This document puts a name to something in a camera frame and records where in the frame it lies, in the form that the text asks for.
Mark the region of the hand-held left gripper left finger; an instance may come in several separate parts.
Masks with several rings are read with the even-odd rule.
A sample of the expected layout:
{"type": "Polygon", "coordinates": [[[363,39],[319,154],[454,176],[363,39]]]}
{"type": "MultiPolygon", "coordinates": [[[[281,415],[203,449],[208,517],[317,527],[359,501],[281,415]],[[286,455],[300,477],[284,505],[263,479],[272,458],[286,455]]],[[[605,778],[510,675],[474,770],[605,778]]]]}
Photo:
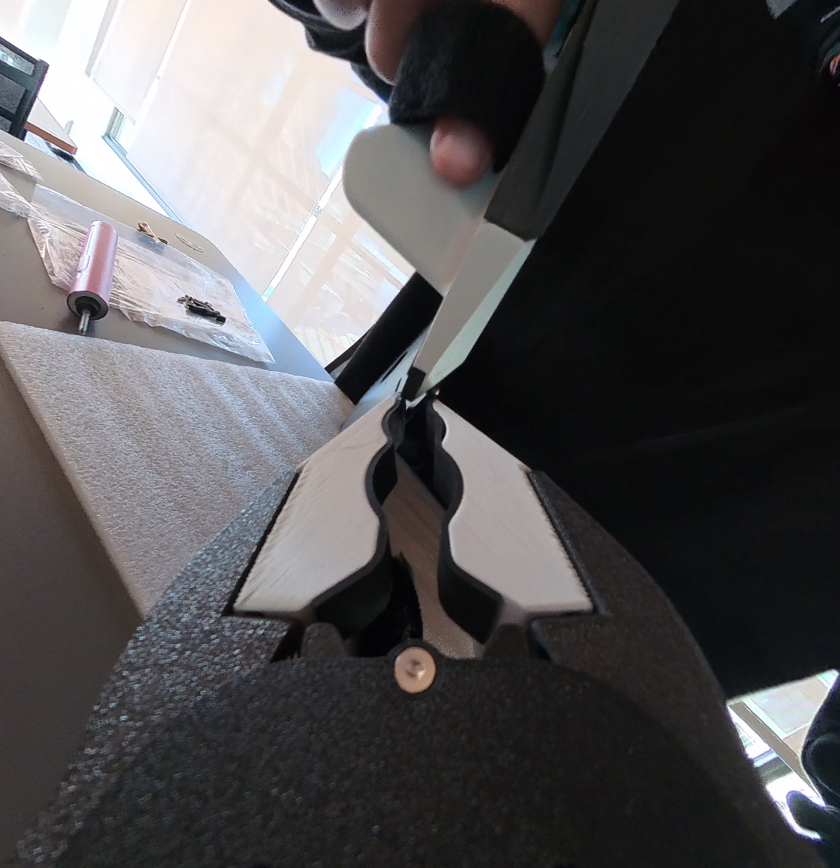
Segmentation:
{"type": "Polygon", "coordinates": [[[402,403],[390,396],[307,459],[249,564],[233,611],[374,621],[392,596],[382,505],[396,485],[402,403]]]}

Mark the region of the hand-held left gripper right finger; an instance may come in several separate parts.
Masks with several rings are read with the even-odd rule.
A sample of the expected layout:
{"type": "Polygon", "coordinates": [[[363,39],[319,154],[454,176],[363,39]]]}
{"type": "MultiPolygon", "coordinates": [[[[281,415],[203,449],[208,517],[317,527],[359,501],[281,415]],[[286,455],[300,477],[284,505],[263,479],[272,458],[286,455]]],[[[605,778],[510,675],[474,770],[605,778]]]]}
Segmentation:
{"type": "Polygon", "coordinates": [[[446,503],[438,595],[459,626],[526,626],[591,613],[593,600],[529,468],[439,401],[429,408],[433,484],[446,503]]]}

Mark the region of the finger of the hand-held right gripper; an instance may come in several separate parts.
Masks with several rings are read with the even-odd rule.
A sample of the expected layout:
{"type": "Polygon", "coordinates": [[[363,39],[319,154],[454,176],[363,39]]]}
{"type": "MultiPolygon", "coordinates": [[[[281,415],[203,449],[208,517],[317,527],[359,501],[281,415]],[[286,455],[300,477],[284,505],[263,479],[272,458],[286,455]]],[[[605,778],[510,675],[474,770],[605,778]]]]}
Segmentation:
{"type": "Polygon", "coordinates": [[[424,395],[455,371],[490,322],[535,241],[482,222],[418,352],[424,395]]]}

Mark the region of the dark grey desk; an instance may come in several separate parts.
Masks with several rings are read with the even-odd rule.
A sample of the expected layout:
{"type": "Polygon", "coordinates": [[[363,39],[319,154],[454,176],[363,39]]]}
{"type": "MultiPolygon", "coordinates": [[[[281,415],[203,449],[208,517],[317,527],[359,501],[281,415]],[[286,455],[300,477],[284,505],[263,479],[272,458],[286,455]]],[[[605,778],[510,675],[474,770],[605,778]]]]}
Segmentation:
{"type": "MultiPolygon", "coordinates": [[[[2,130],[0,140],[37,168],[46,187],[125,225],[148,222],[228,278],[274,363],[252,363],[120,312],[91,338],[330,381],[215,244],[2,130]]],[[[60,784],[140,618],[0,358],[0,866],[60,784]]]]}

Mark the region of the person's right hand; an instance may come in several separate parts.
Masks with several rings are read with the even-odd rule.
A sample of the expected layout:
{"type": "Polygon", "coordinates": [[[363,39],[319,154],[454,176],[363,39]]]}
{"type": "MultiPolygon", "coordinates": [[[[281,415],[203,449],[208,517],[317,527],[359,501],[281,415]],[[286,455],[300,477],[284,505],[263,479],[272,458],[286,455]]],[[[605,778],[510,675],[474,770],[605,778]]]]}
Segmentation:
{"type": "Polygon", "coordinates": [[[511,157],[575,15],[562,1],[276,2],[348,61],[397,124],[432,124],[436,172],[463,187],[511,157]]]}

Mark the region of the white foam sheet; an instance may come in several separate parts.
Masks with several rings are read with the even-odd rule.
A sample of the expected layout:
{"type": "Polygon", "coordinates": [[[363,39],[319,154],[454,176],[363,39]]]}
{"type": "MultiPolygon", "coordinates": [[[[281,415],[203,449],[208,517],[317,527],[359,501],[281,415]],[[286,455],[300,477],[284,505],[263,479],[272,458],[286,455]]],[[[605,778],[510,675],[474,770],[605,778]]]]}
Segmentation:
{"type": "Polygon", "coordinates": [[[0,358],[141,618],[353,410],[331,382],[11,322],[0,358]]]}

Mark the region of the window with roller blinds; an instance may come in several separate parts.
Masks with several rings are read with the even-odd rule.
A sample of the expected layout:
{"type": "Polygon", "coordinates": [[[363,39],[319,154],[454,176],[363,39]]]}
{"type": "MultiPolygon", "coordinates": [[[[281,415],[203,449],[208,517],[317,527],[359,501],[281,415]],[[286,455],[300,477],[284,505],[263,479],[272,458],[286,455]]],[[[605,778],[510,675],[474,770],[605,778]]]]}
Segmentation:
{"type": "Polygon", "coordinates": [[[81,168],[214,242],[322,364],[404,285],[341,183],[386,109],[269,2],[0,1],[0,36],[48,63],[81,168]]]}

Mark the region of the large clear plastic bag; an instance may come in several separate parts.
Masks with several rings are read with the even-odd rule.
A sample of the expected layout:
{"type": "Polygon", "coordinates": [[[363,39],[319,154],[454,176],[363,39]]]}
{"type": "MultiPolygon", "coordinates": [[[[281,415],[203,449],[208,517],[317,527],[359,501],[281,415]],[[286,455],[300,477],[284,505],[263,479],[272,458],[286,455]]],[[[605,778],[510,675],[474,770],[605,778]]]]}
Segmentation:
{"type": "Polygon", "coordinates": [[[71,287],[92,222],[104,221],[119,236],[110,303],[130,320],[160,326],[255,362],[274,363],[227,278],[169,245],[36,184],[28,225],[47,274],[71,287]],[[176,299],[189,295],[211,303],[227,321],[219,325],[190,315],[176,299]]]}

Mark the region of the clear window pane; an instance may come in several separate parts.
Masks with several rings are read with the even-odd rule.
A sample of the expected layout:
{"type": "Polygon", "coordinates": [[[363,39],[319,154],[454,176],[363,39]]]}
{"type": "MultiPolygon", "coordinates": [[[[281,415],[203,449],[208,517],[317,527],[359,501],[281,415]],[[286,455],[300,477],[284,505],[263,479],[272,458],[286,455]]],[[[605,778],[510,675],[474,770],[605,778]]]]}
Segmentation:
{"type": "Polygon", "coordinates": [[[805,735],[837,677],[836,671],[829,670],[741,696],[727,705],[746,756],[792,826],[789,793],[801,793],[818,805],[824,804],[805,773],[801,752],[805,735]]]}

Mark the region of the pink electric screwdriver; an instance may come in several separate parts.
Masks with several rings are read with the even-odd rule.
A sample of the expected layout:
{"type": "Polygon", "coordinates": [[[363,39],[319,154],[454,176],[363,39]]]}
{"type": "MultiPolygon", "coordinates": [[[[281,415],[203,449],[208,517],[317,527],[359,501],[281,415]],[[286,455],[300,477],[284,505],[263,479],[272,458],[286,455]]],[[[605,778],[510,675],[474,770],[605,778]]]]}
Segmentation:
{"type": "Polygon", "coordinates": [[[79,334],[85,335],[91,322],[109,312],[117,244],[118,234],[109,223],[92,222],[67,295],[67,307],[79,320],[79,334]]]}

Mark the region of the wooden side table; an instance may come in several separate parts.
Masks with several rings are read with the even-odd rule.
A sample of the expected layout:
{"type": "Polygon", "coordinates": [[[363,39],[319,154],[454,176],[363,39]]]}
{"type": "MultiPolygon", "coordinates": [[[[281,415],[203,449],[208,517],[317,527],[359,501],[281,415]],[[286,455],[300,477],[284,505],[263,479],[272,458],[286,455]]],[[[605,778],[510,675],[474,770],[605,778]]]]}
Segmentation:
{"type": "Polygon", "coordinates": [[[49,111],[40,98],[35,103],[25,121],[24,129],[47,142],[50,146],[59,148],[62,152],[76,156],[78,147],[74,143],[67,128],[62,127],[56,117],[49,111]]]}

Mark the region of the black wooden chair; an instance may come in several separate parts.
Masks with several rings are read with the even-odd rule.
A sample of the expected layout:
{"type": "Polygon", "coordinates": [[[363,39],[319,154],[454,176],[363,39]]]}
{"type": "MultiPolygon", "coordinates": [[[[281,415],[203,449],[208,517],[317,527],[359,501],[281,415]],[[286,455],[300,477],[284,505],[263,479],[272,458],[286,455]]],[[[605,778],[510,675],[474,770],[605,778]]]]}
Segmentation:
{"type": "Polygon", "coordinates": [[[25,123],[48,70],[37,59],[0,37],[0,129],[24,140],[25,123]]]}

